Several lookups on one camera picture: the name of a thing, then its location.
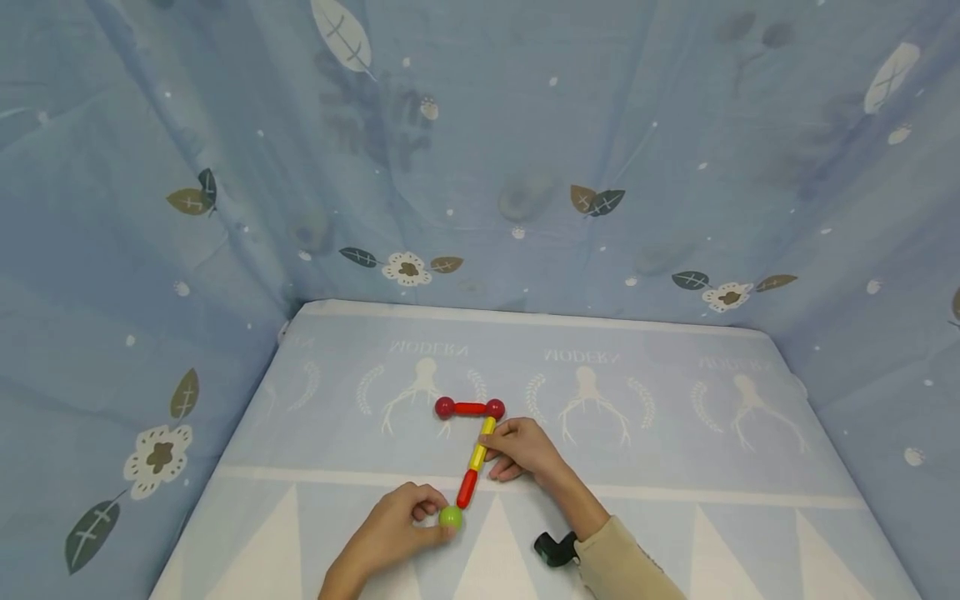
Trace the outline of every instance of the hand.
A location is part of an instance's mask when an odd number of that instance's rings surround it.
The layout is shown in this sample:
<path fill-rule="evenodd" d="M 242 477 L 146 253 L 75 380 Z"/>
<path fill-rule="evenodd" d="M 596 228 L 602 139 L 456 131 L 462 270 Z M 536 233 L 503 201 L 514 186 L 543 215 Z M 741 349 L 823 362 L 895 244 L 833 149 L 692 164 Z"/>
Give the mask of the hand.
<path fill-rule="evenodd" d="M 529 471 L 538 484 L 570 471 L 557 447 L 550 442 L 540 425 L 526 417 L 507 419 L 489 436 L 480 436 L 487 447 L 487 458 L 496 459 L 490 478 L 497 481 L 517 479 Z"/>
<path fill-rule="evenodd" d="M 377 571 L 452 540 L 456 529 L 414 527 L 413 524 L 414 520 L 422 521 L 446 505 L 444 495 L 427 485 L 407 482 L 386 494 L 347 542 L 327 572 L 327 579 L 357 580 L 362 586 Z"/>

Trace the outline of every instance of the flower print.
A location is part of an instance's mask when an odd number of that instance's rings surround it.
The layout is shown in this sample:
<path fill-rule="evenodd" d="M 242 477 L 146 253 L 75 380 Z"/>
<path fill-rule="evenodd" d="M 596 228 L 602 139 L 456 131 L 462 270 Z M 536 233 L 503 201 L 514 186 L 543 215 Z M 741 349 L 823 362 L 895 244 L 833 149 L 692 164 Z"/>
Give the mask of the flower print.
<path fill-rule="evenodd" d="M 396 252 L 390 255 L 390 262 L 383 268 L 383 276 L 396 279 L 406 287 L 426 285 L 433 278 L 419 256 L 412 252 Z"/>
<path fill-rule="evenodd" d="M 148 429 L 136 437 L 136 451 L 123 466 L 123 476 L 133 481 L 130 497 L 142 500 L 161 483 L 170 483 L 186 467 L 184 453 L 193 441 L 189 425 L 170 431 L 166 425 Z"/>
<path fill-rule="evenodd" d="M 753 283 L 724 283 L 715 290 L 706 290 L 702 298 L 710 308 L 718 313 L 734 310 L 750 297 L 747 292 L 754 289 Z"/>

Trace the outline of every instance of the sleeve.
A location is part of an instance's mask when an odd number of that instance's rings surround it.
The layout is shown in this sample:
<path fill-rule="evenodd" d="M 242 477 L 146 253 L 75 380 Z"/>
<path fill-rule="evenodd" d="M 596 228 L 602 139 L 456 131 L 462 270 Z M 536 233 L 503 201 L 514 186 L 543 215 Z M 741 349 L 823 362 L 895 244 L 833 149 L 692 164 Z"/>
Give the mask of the sleeve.
<path fill-rule="evenodd" d="M 616 516 L 573 546 L 580 557 L 580 576 L 597 600 L 684 600 Z"/>

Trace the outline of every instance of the fabric wall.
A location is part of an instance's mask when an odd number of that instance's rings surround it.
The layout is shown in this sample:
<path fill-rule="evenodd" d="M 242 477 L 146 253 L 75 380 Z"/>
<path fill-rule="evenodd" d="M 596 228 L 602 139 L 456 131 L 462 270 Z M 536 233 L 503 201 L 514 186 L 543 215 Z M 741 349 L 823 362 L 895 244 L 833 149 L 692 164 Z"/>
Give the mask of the fabric wall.
<path fill-rule="evenodd" d="M 14 0 L 0 596 L 142 595 L 318 298 L 763 329 L 956 595 L 958 30 L 949 0 Z M 137 461 L 167 480 L 117 496 Z"/>

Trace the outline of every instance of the green ball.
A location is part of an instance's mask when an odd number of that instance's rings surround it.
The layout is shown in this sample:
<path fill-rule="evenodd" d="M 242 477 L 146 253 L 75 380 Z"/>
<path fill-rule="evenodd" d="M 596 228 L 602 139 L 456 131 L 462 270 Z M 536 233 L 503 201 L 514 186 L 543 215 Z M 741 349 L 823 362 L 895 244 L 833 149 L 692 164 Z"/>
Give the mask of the green ball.
<path fill-rule="evenodd" d="M 460 511 L 459 507 L 450 505 L 440 511 L 438 523 L 441 527 L 460 529 L 460 526 L 464 524 L 464 514 Z"/>

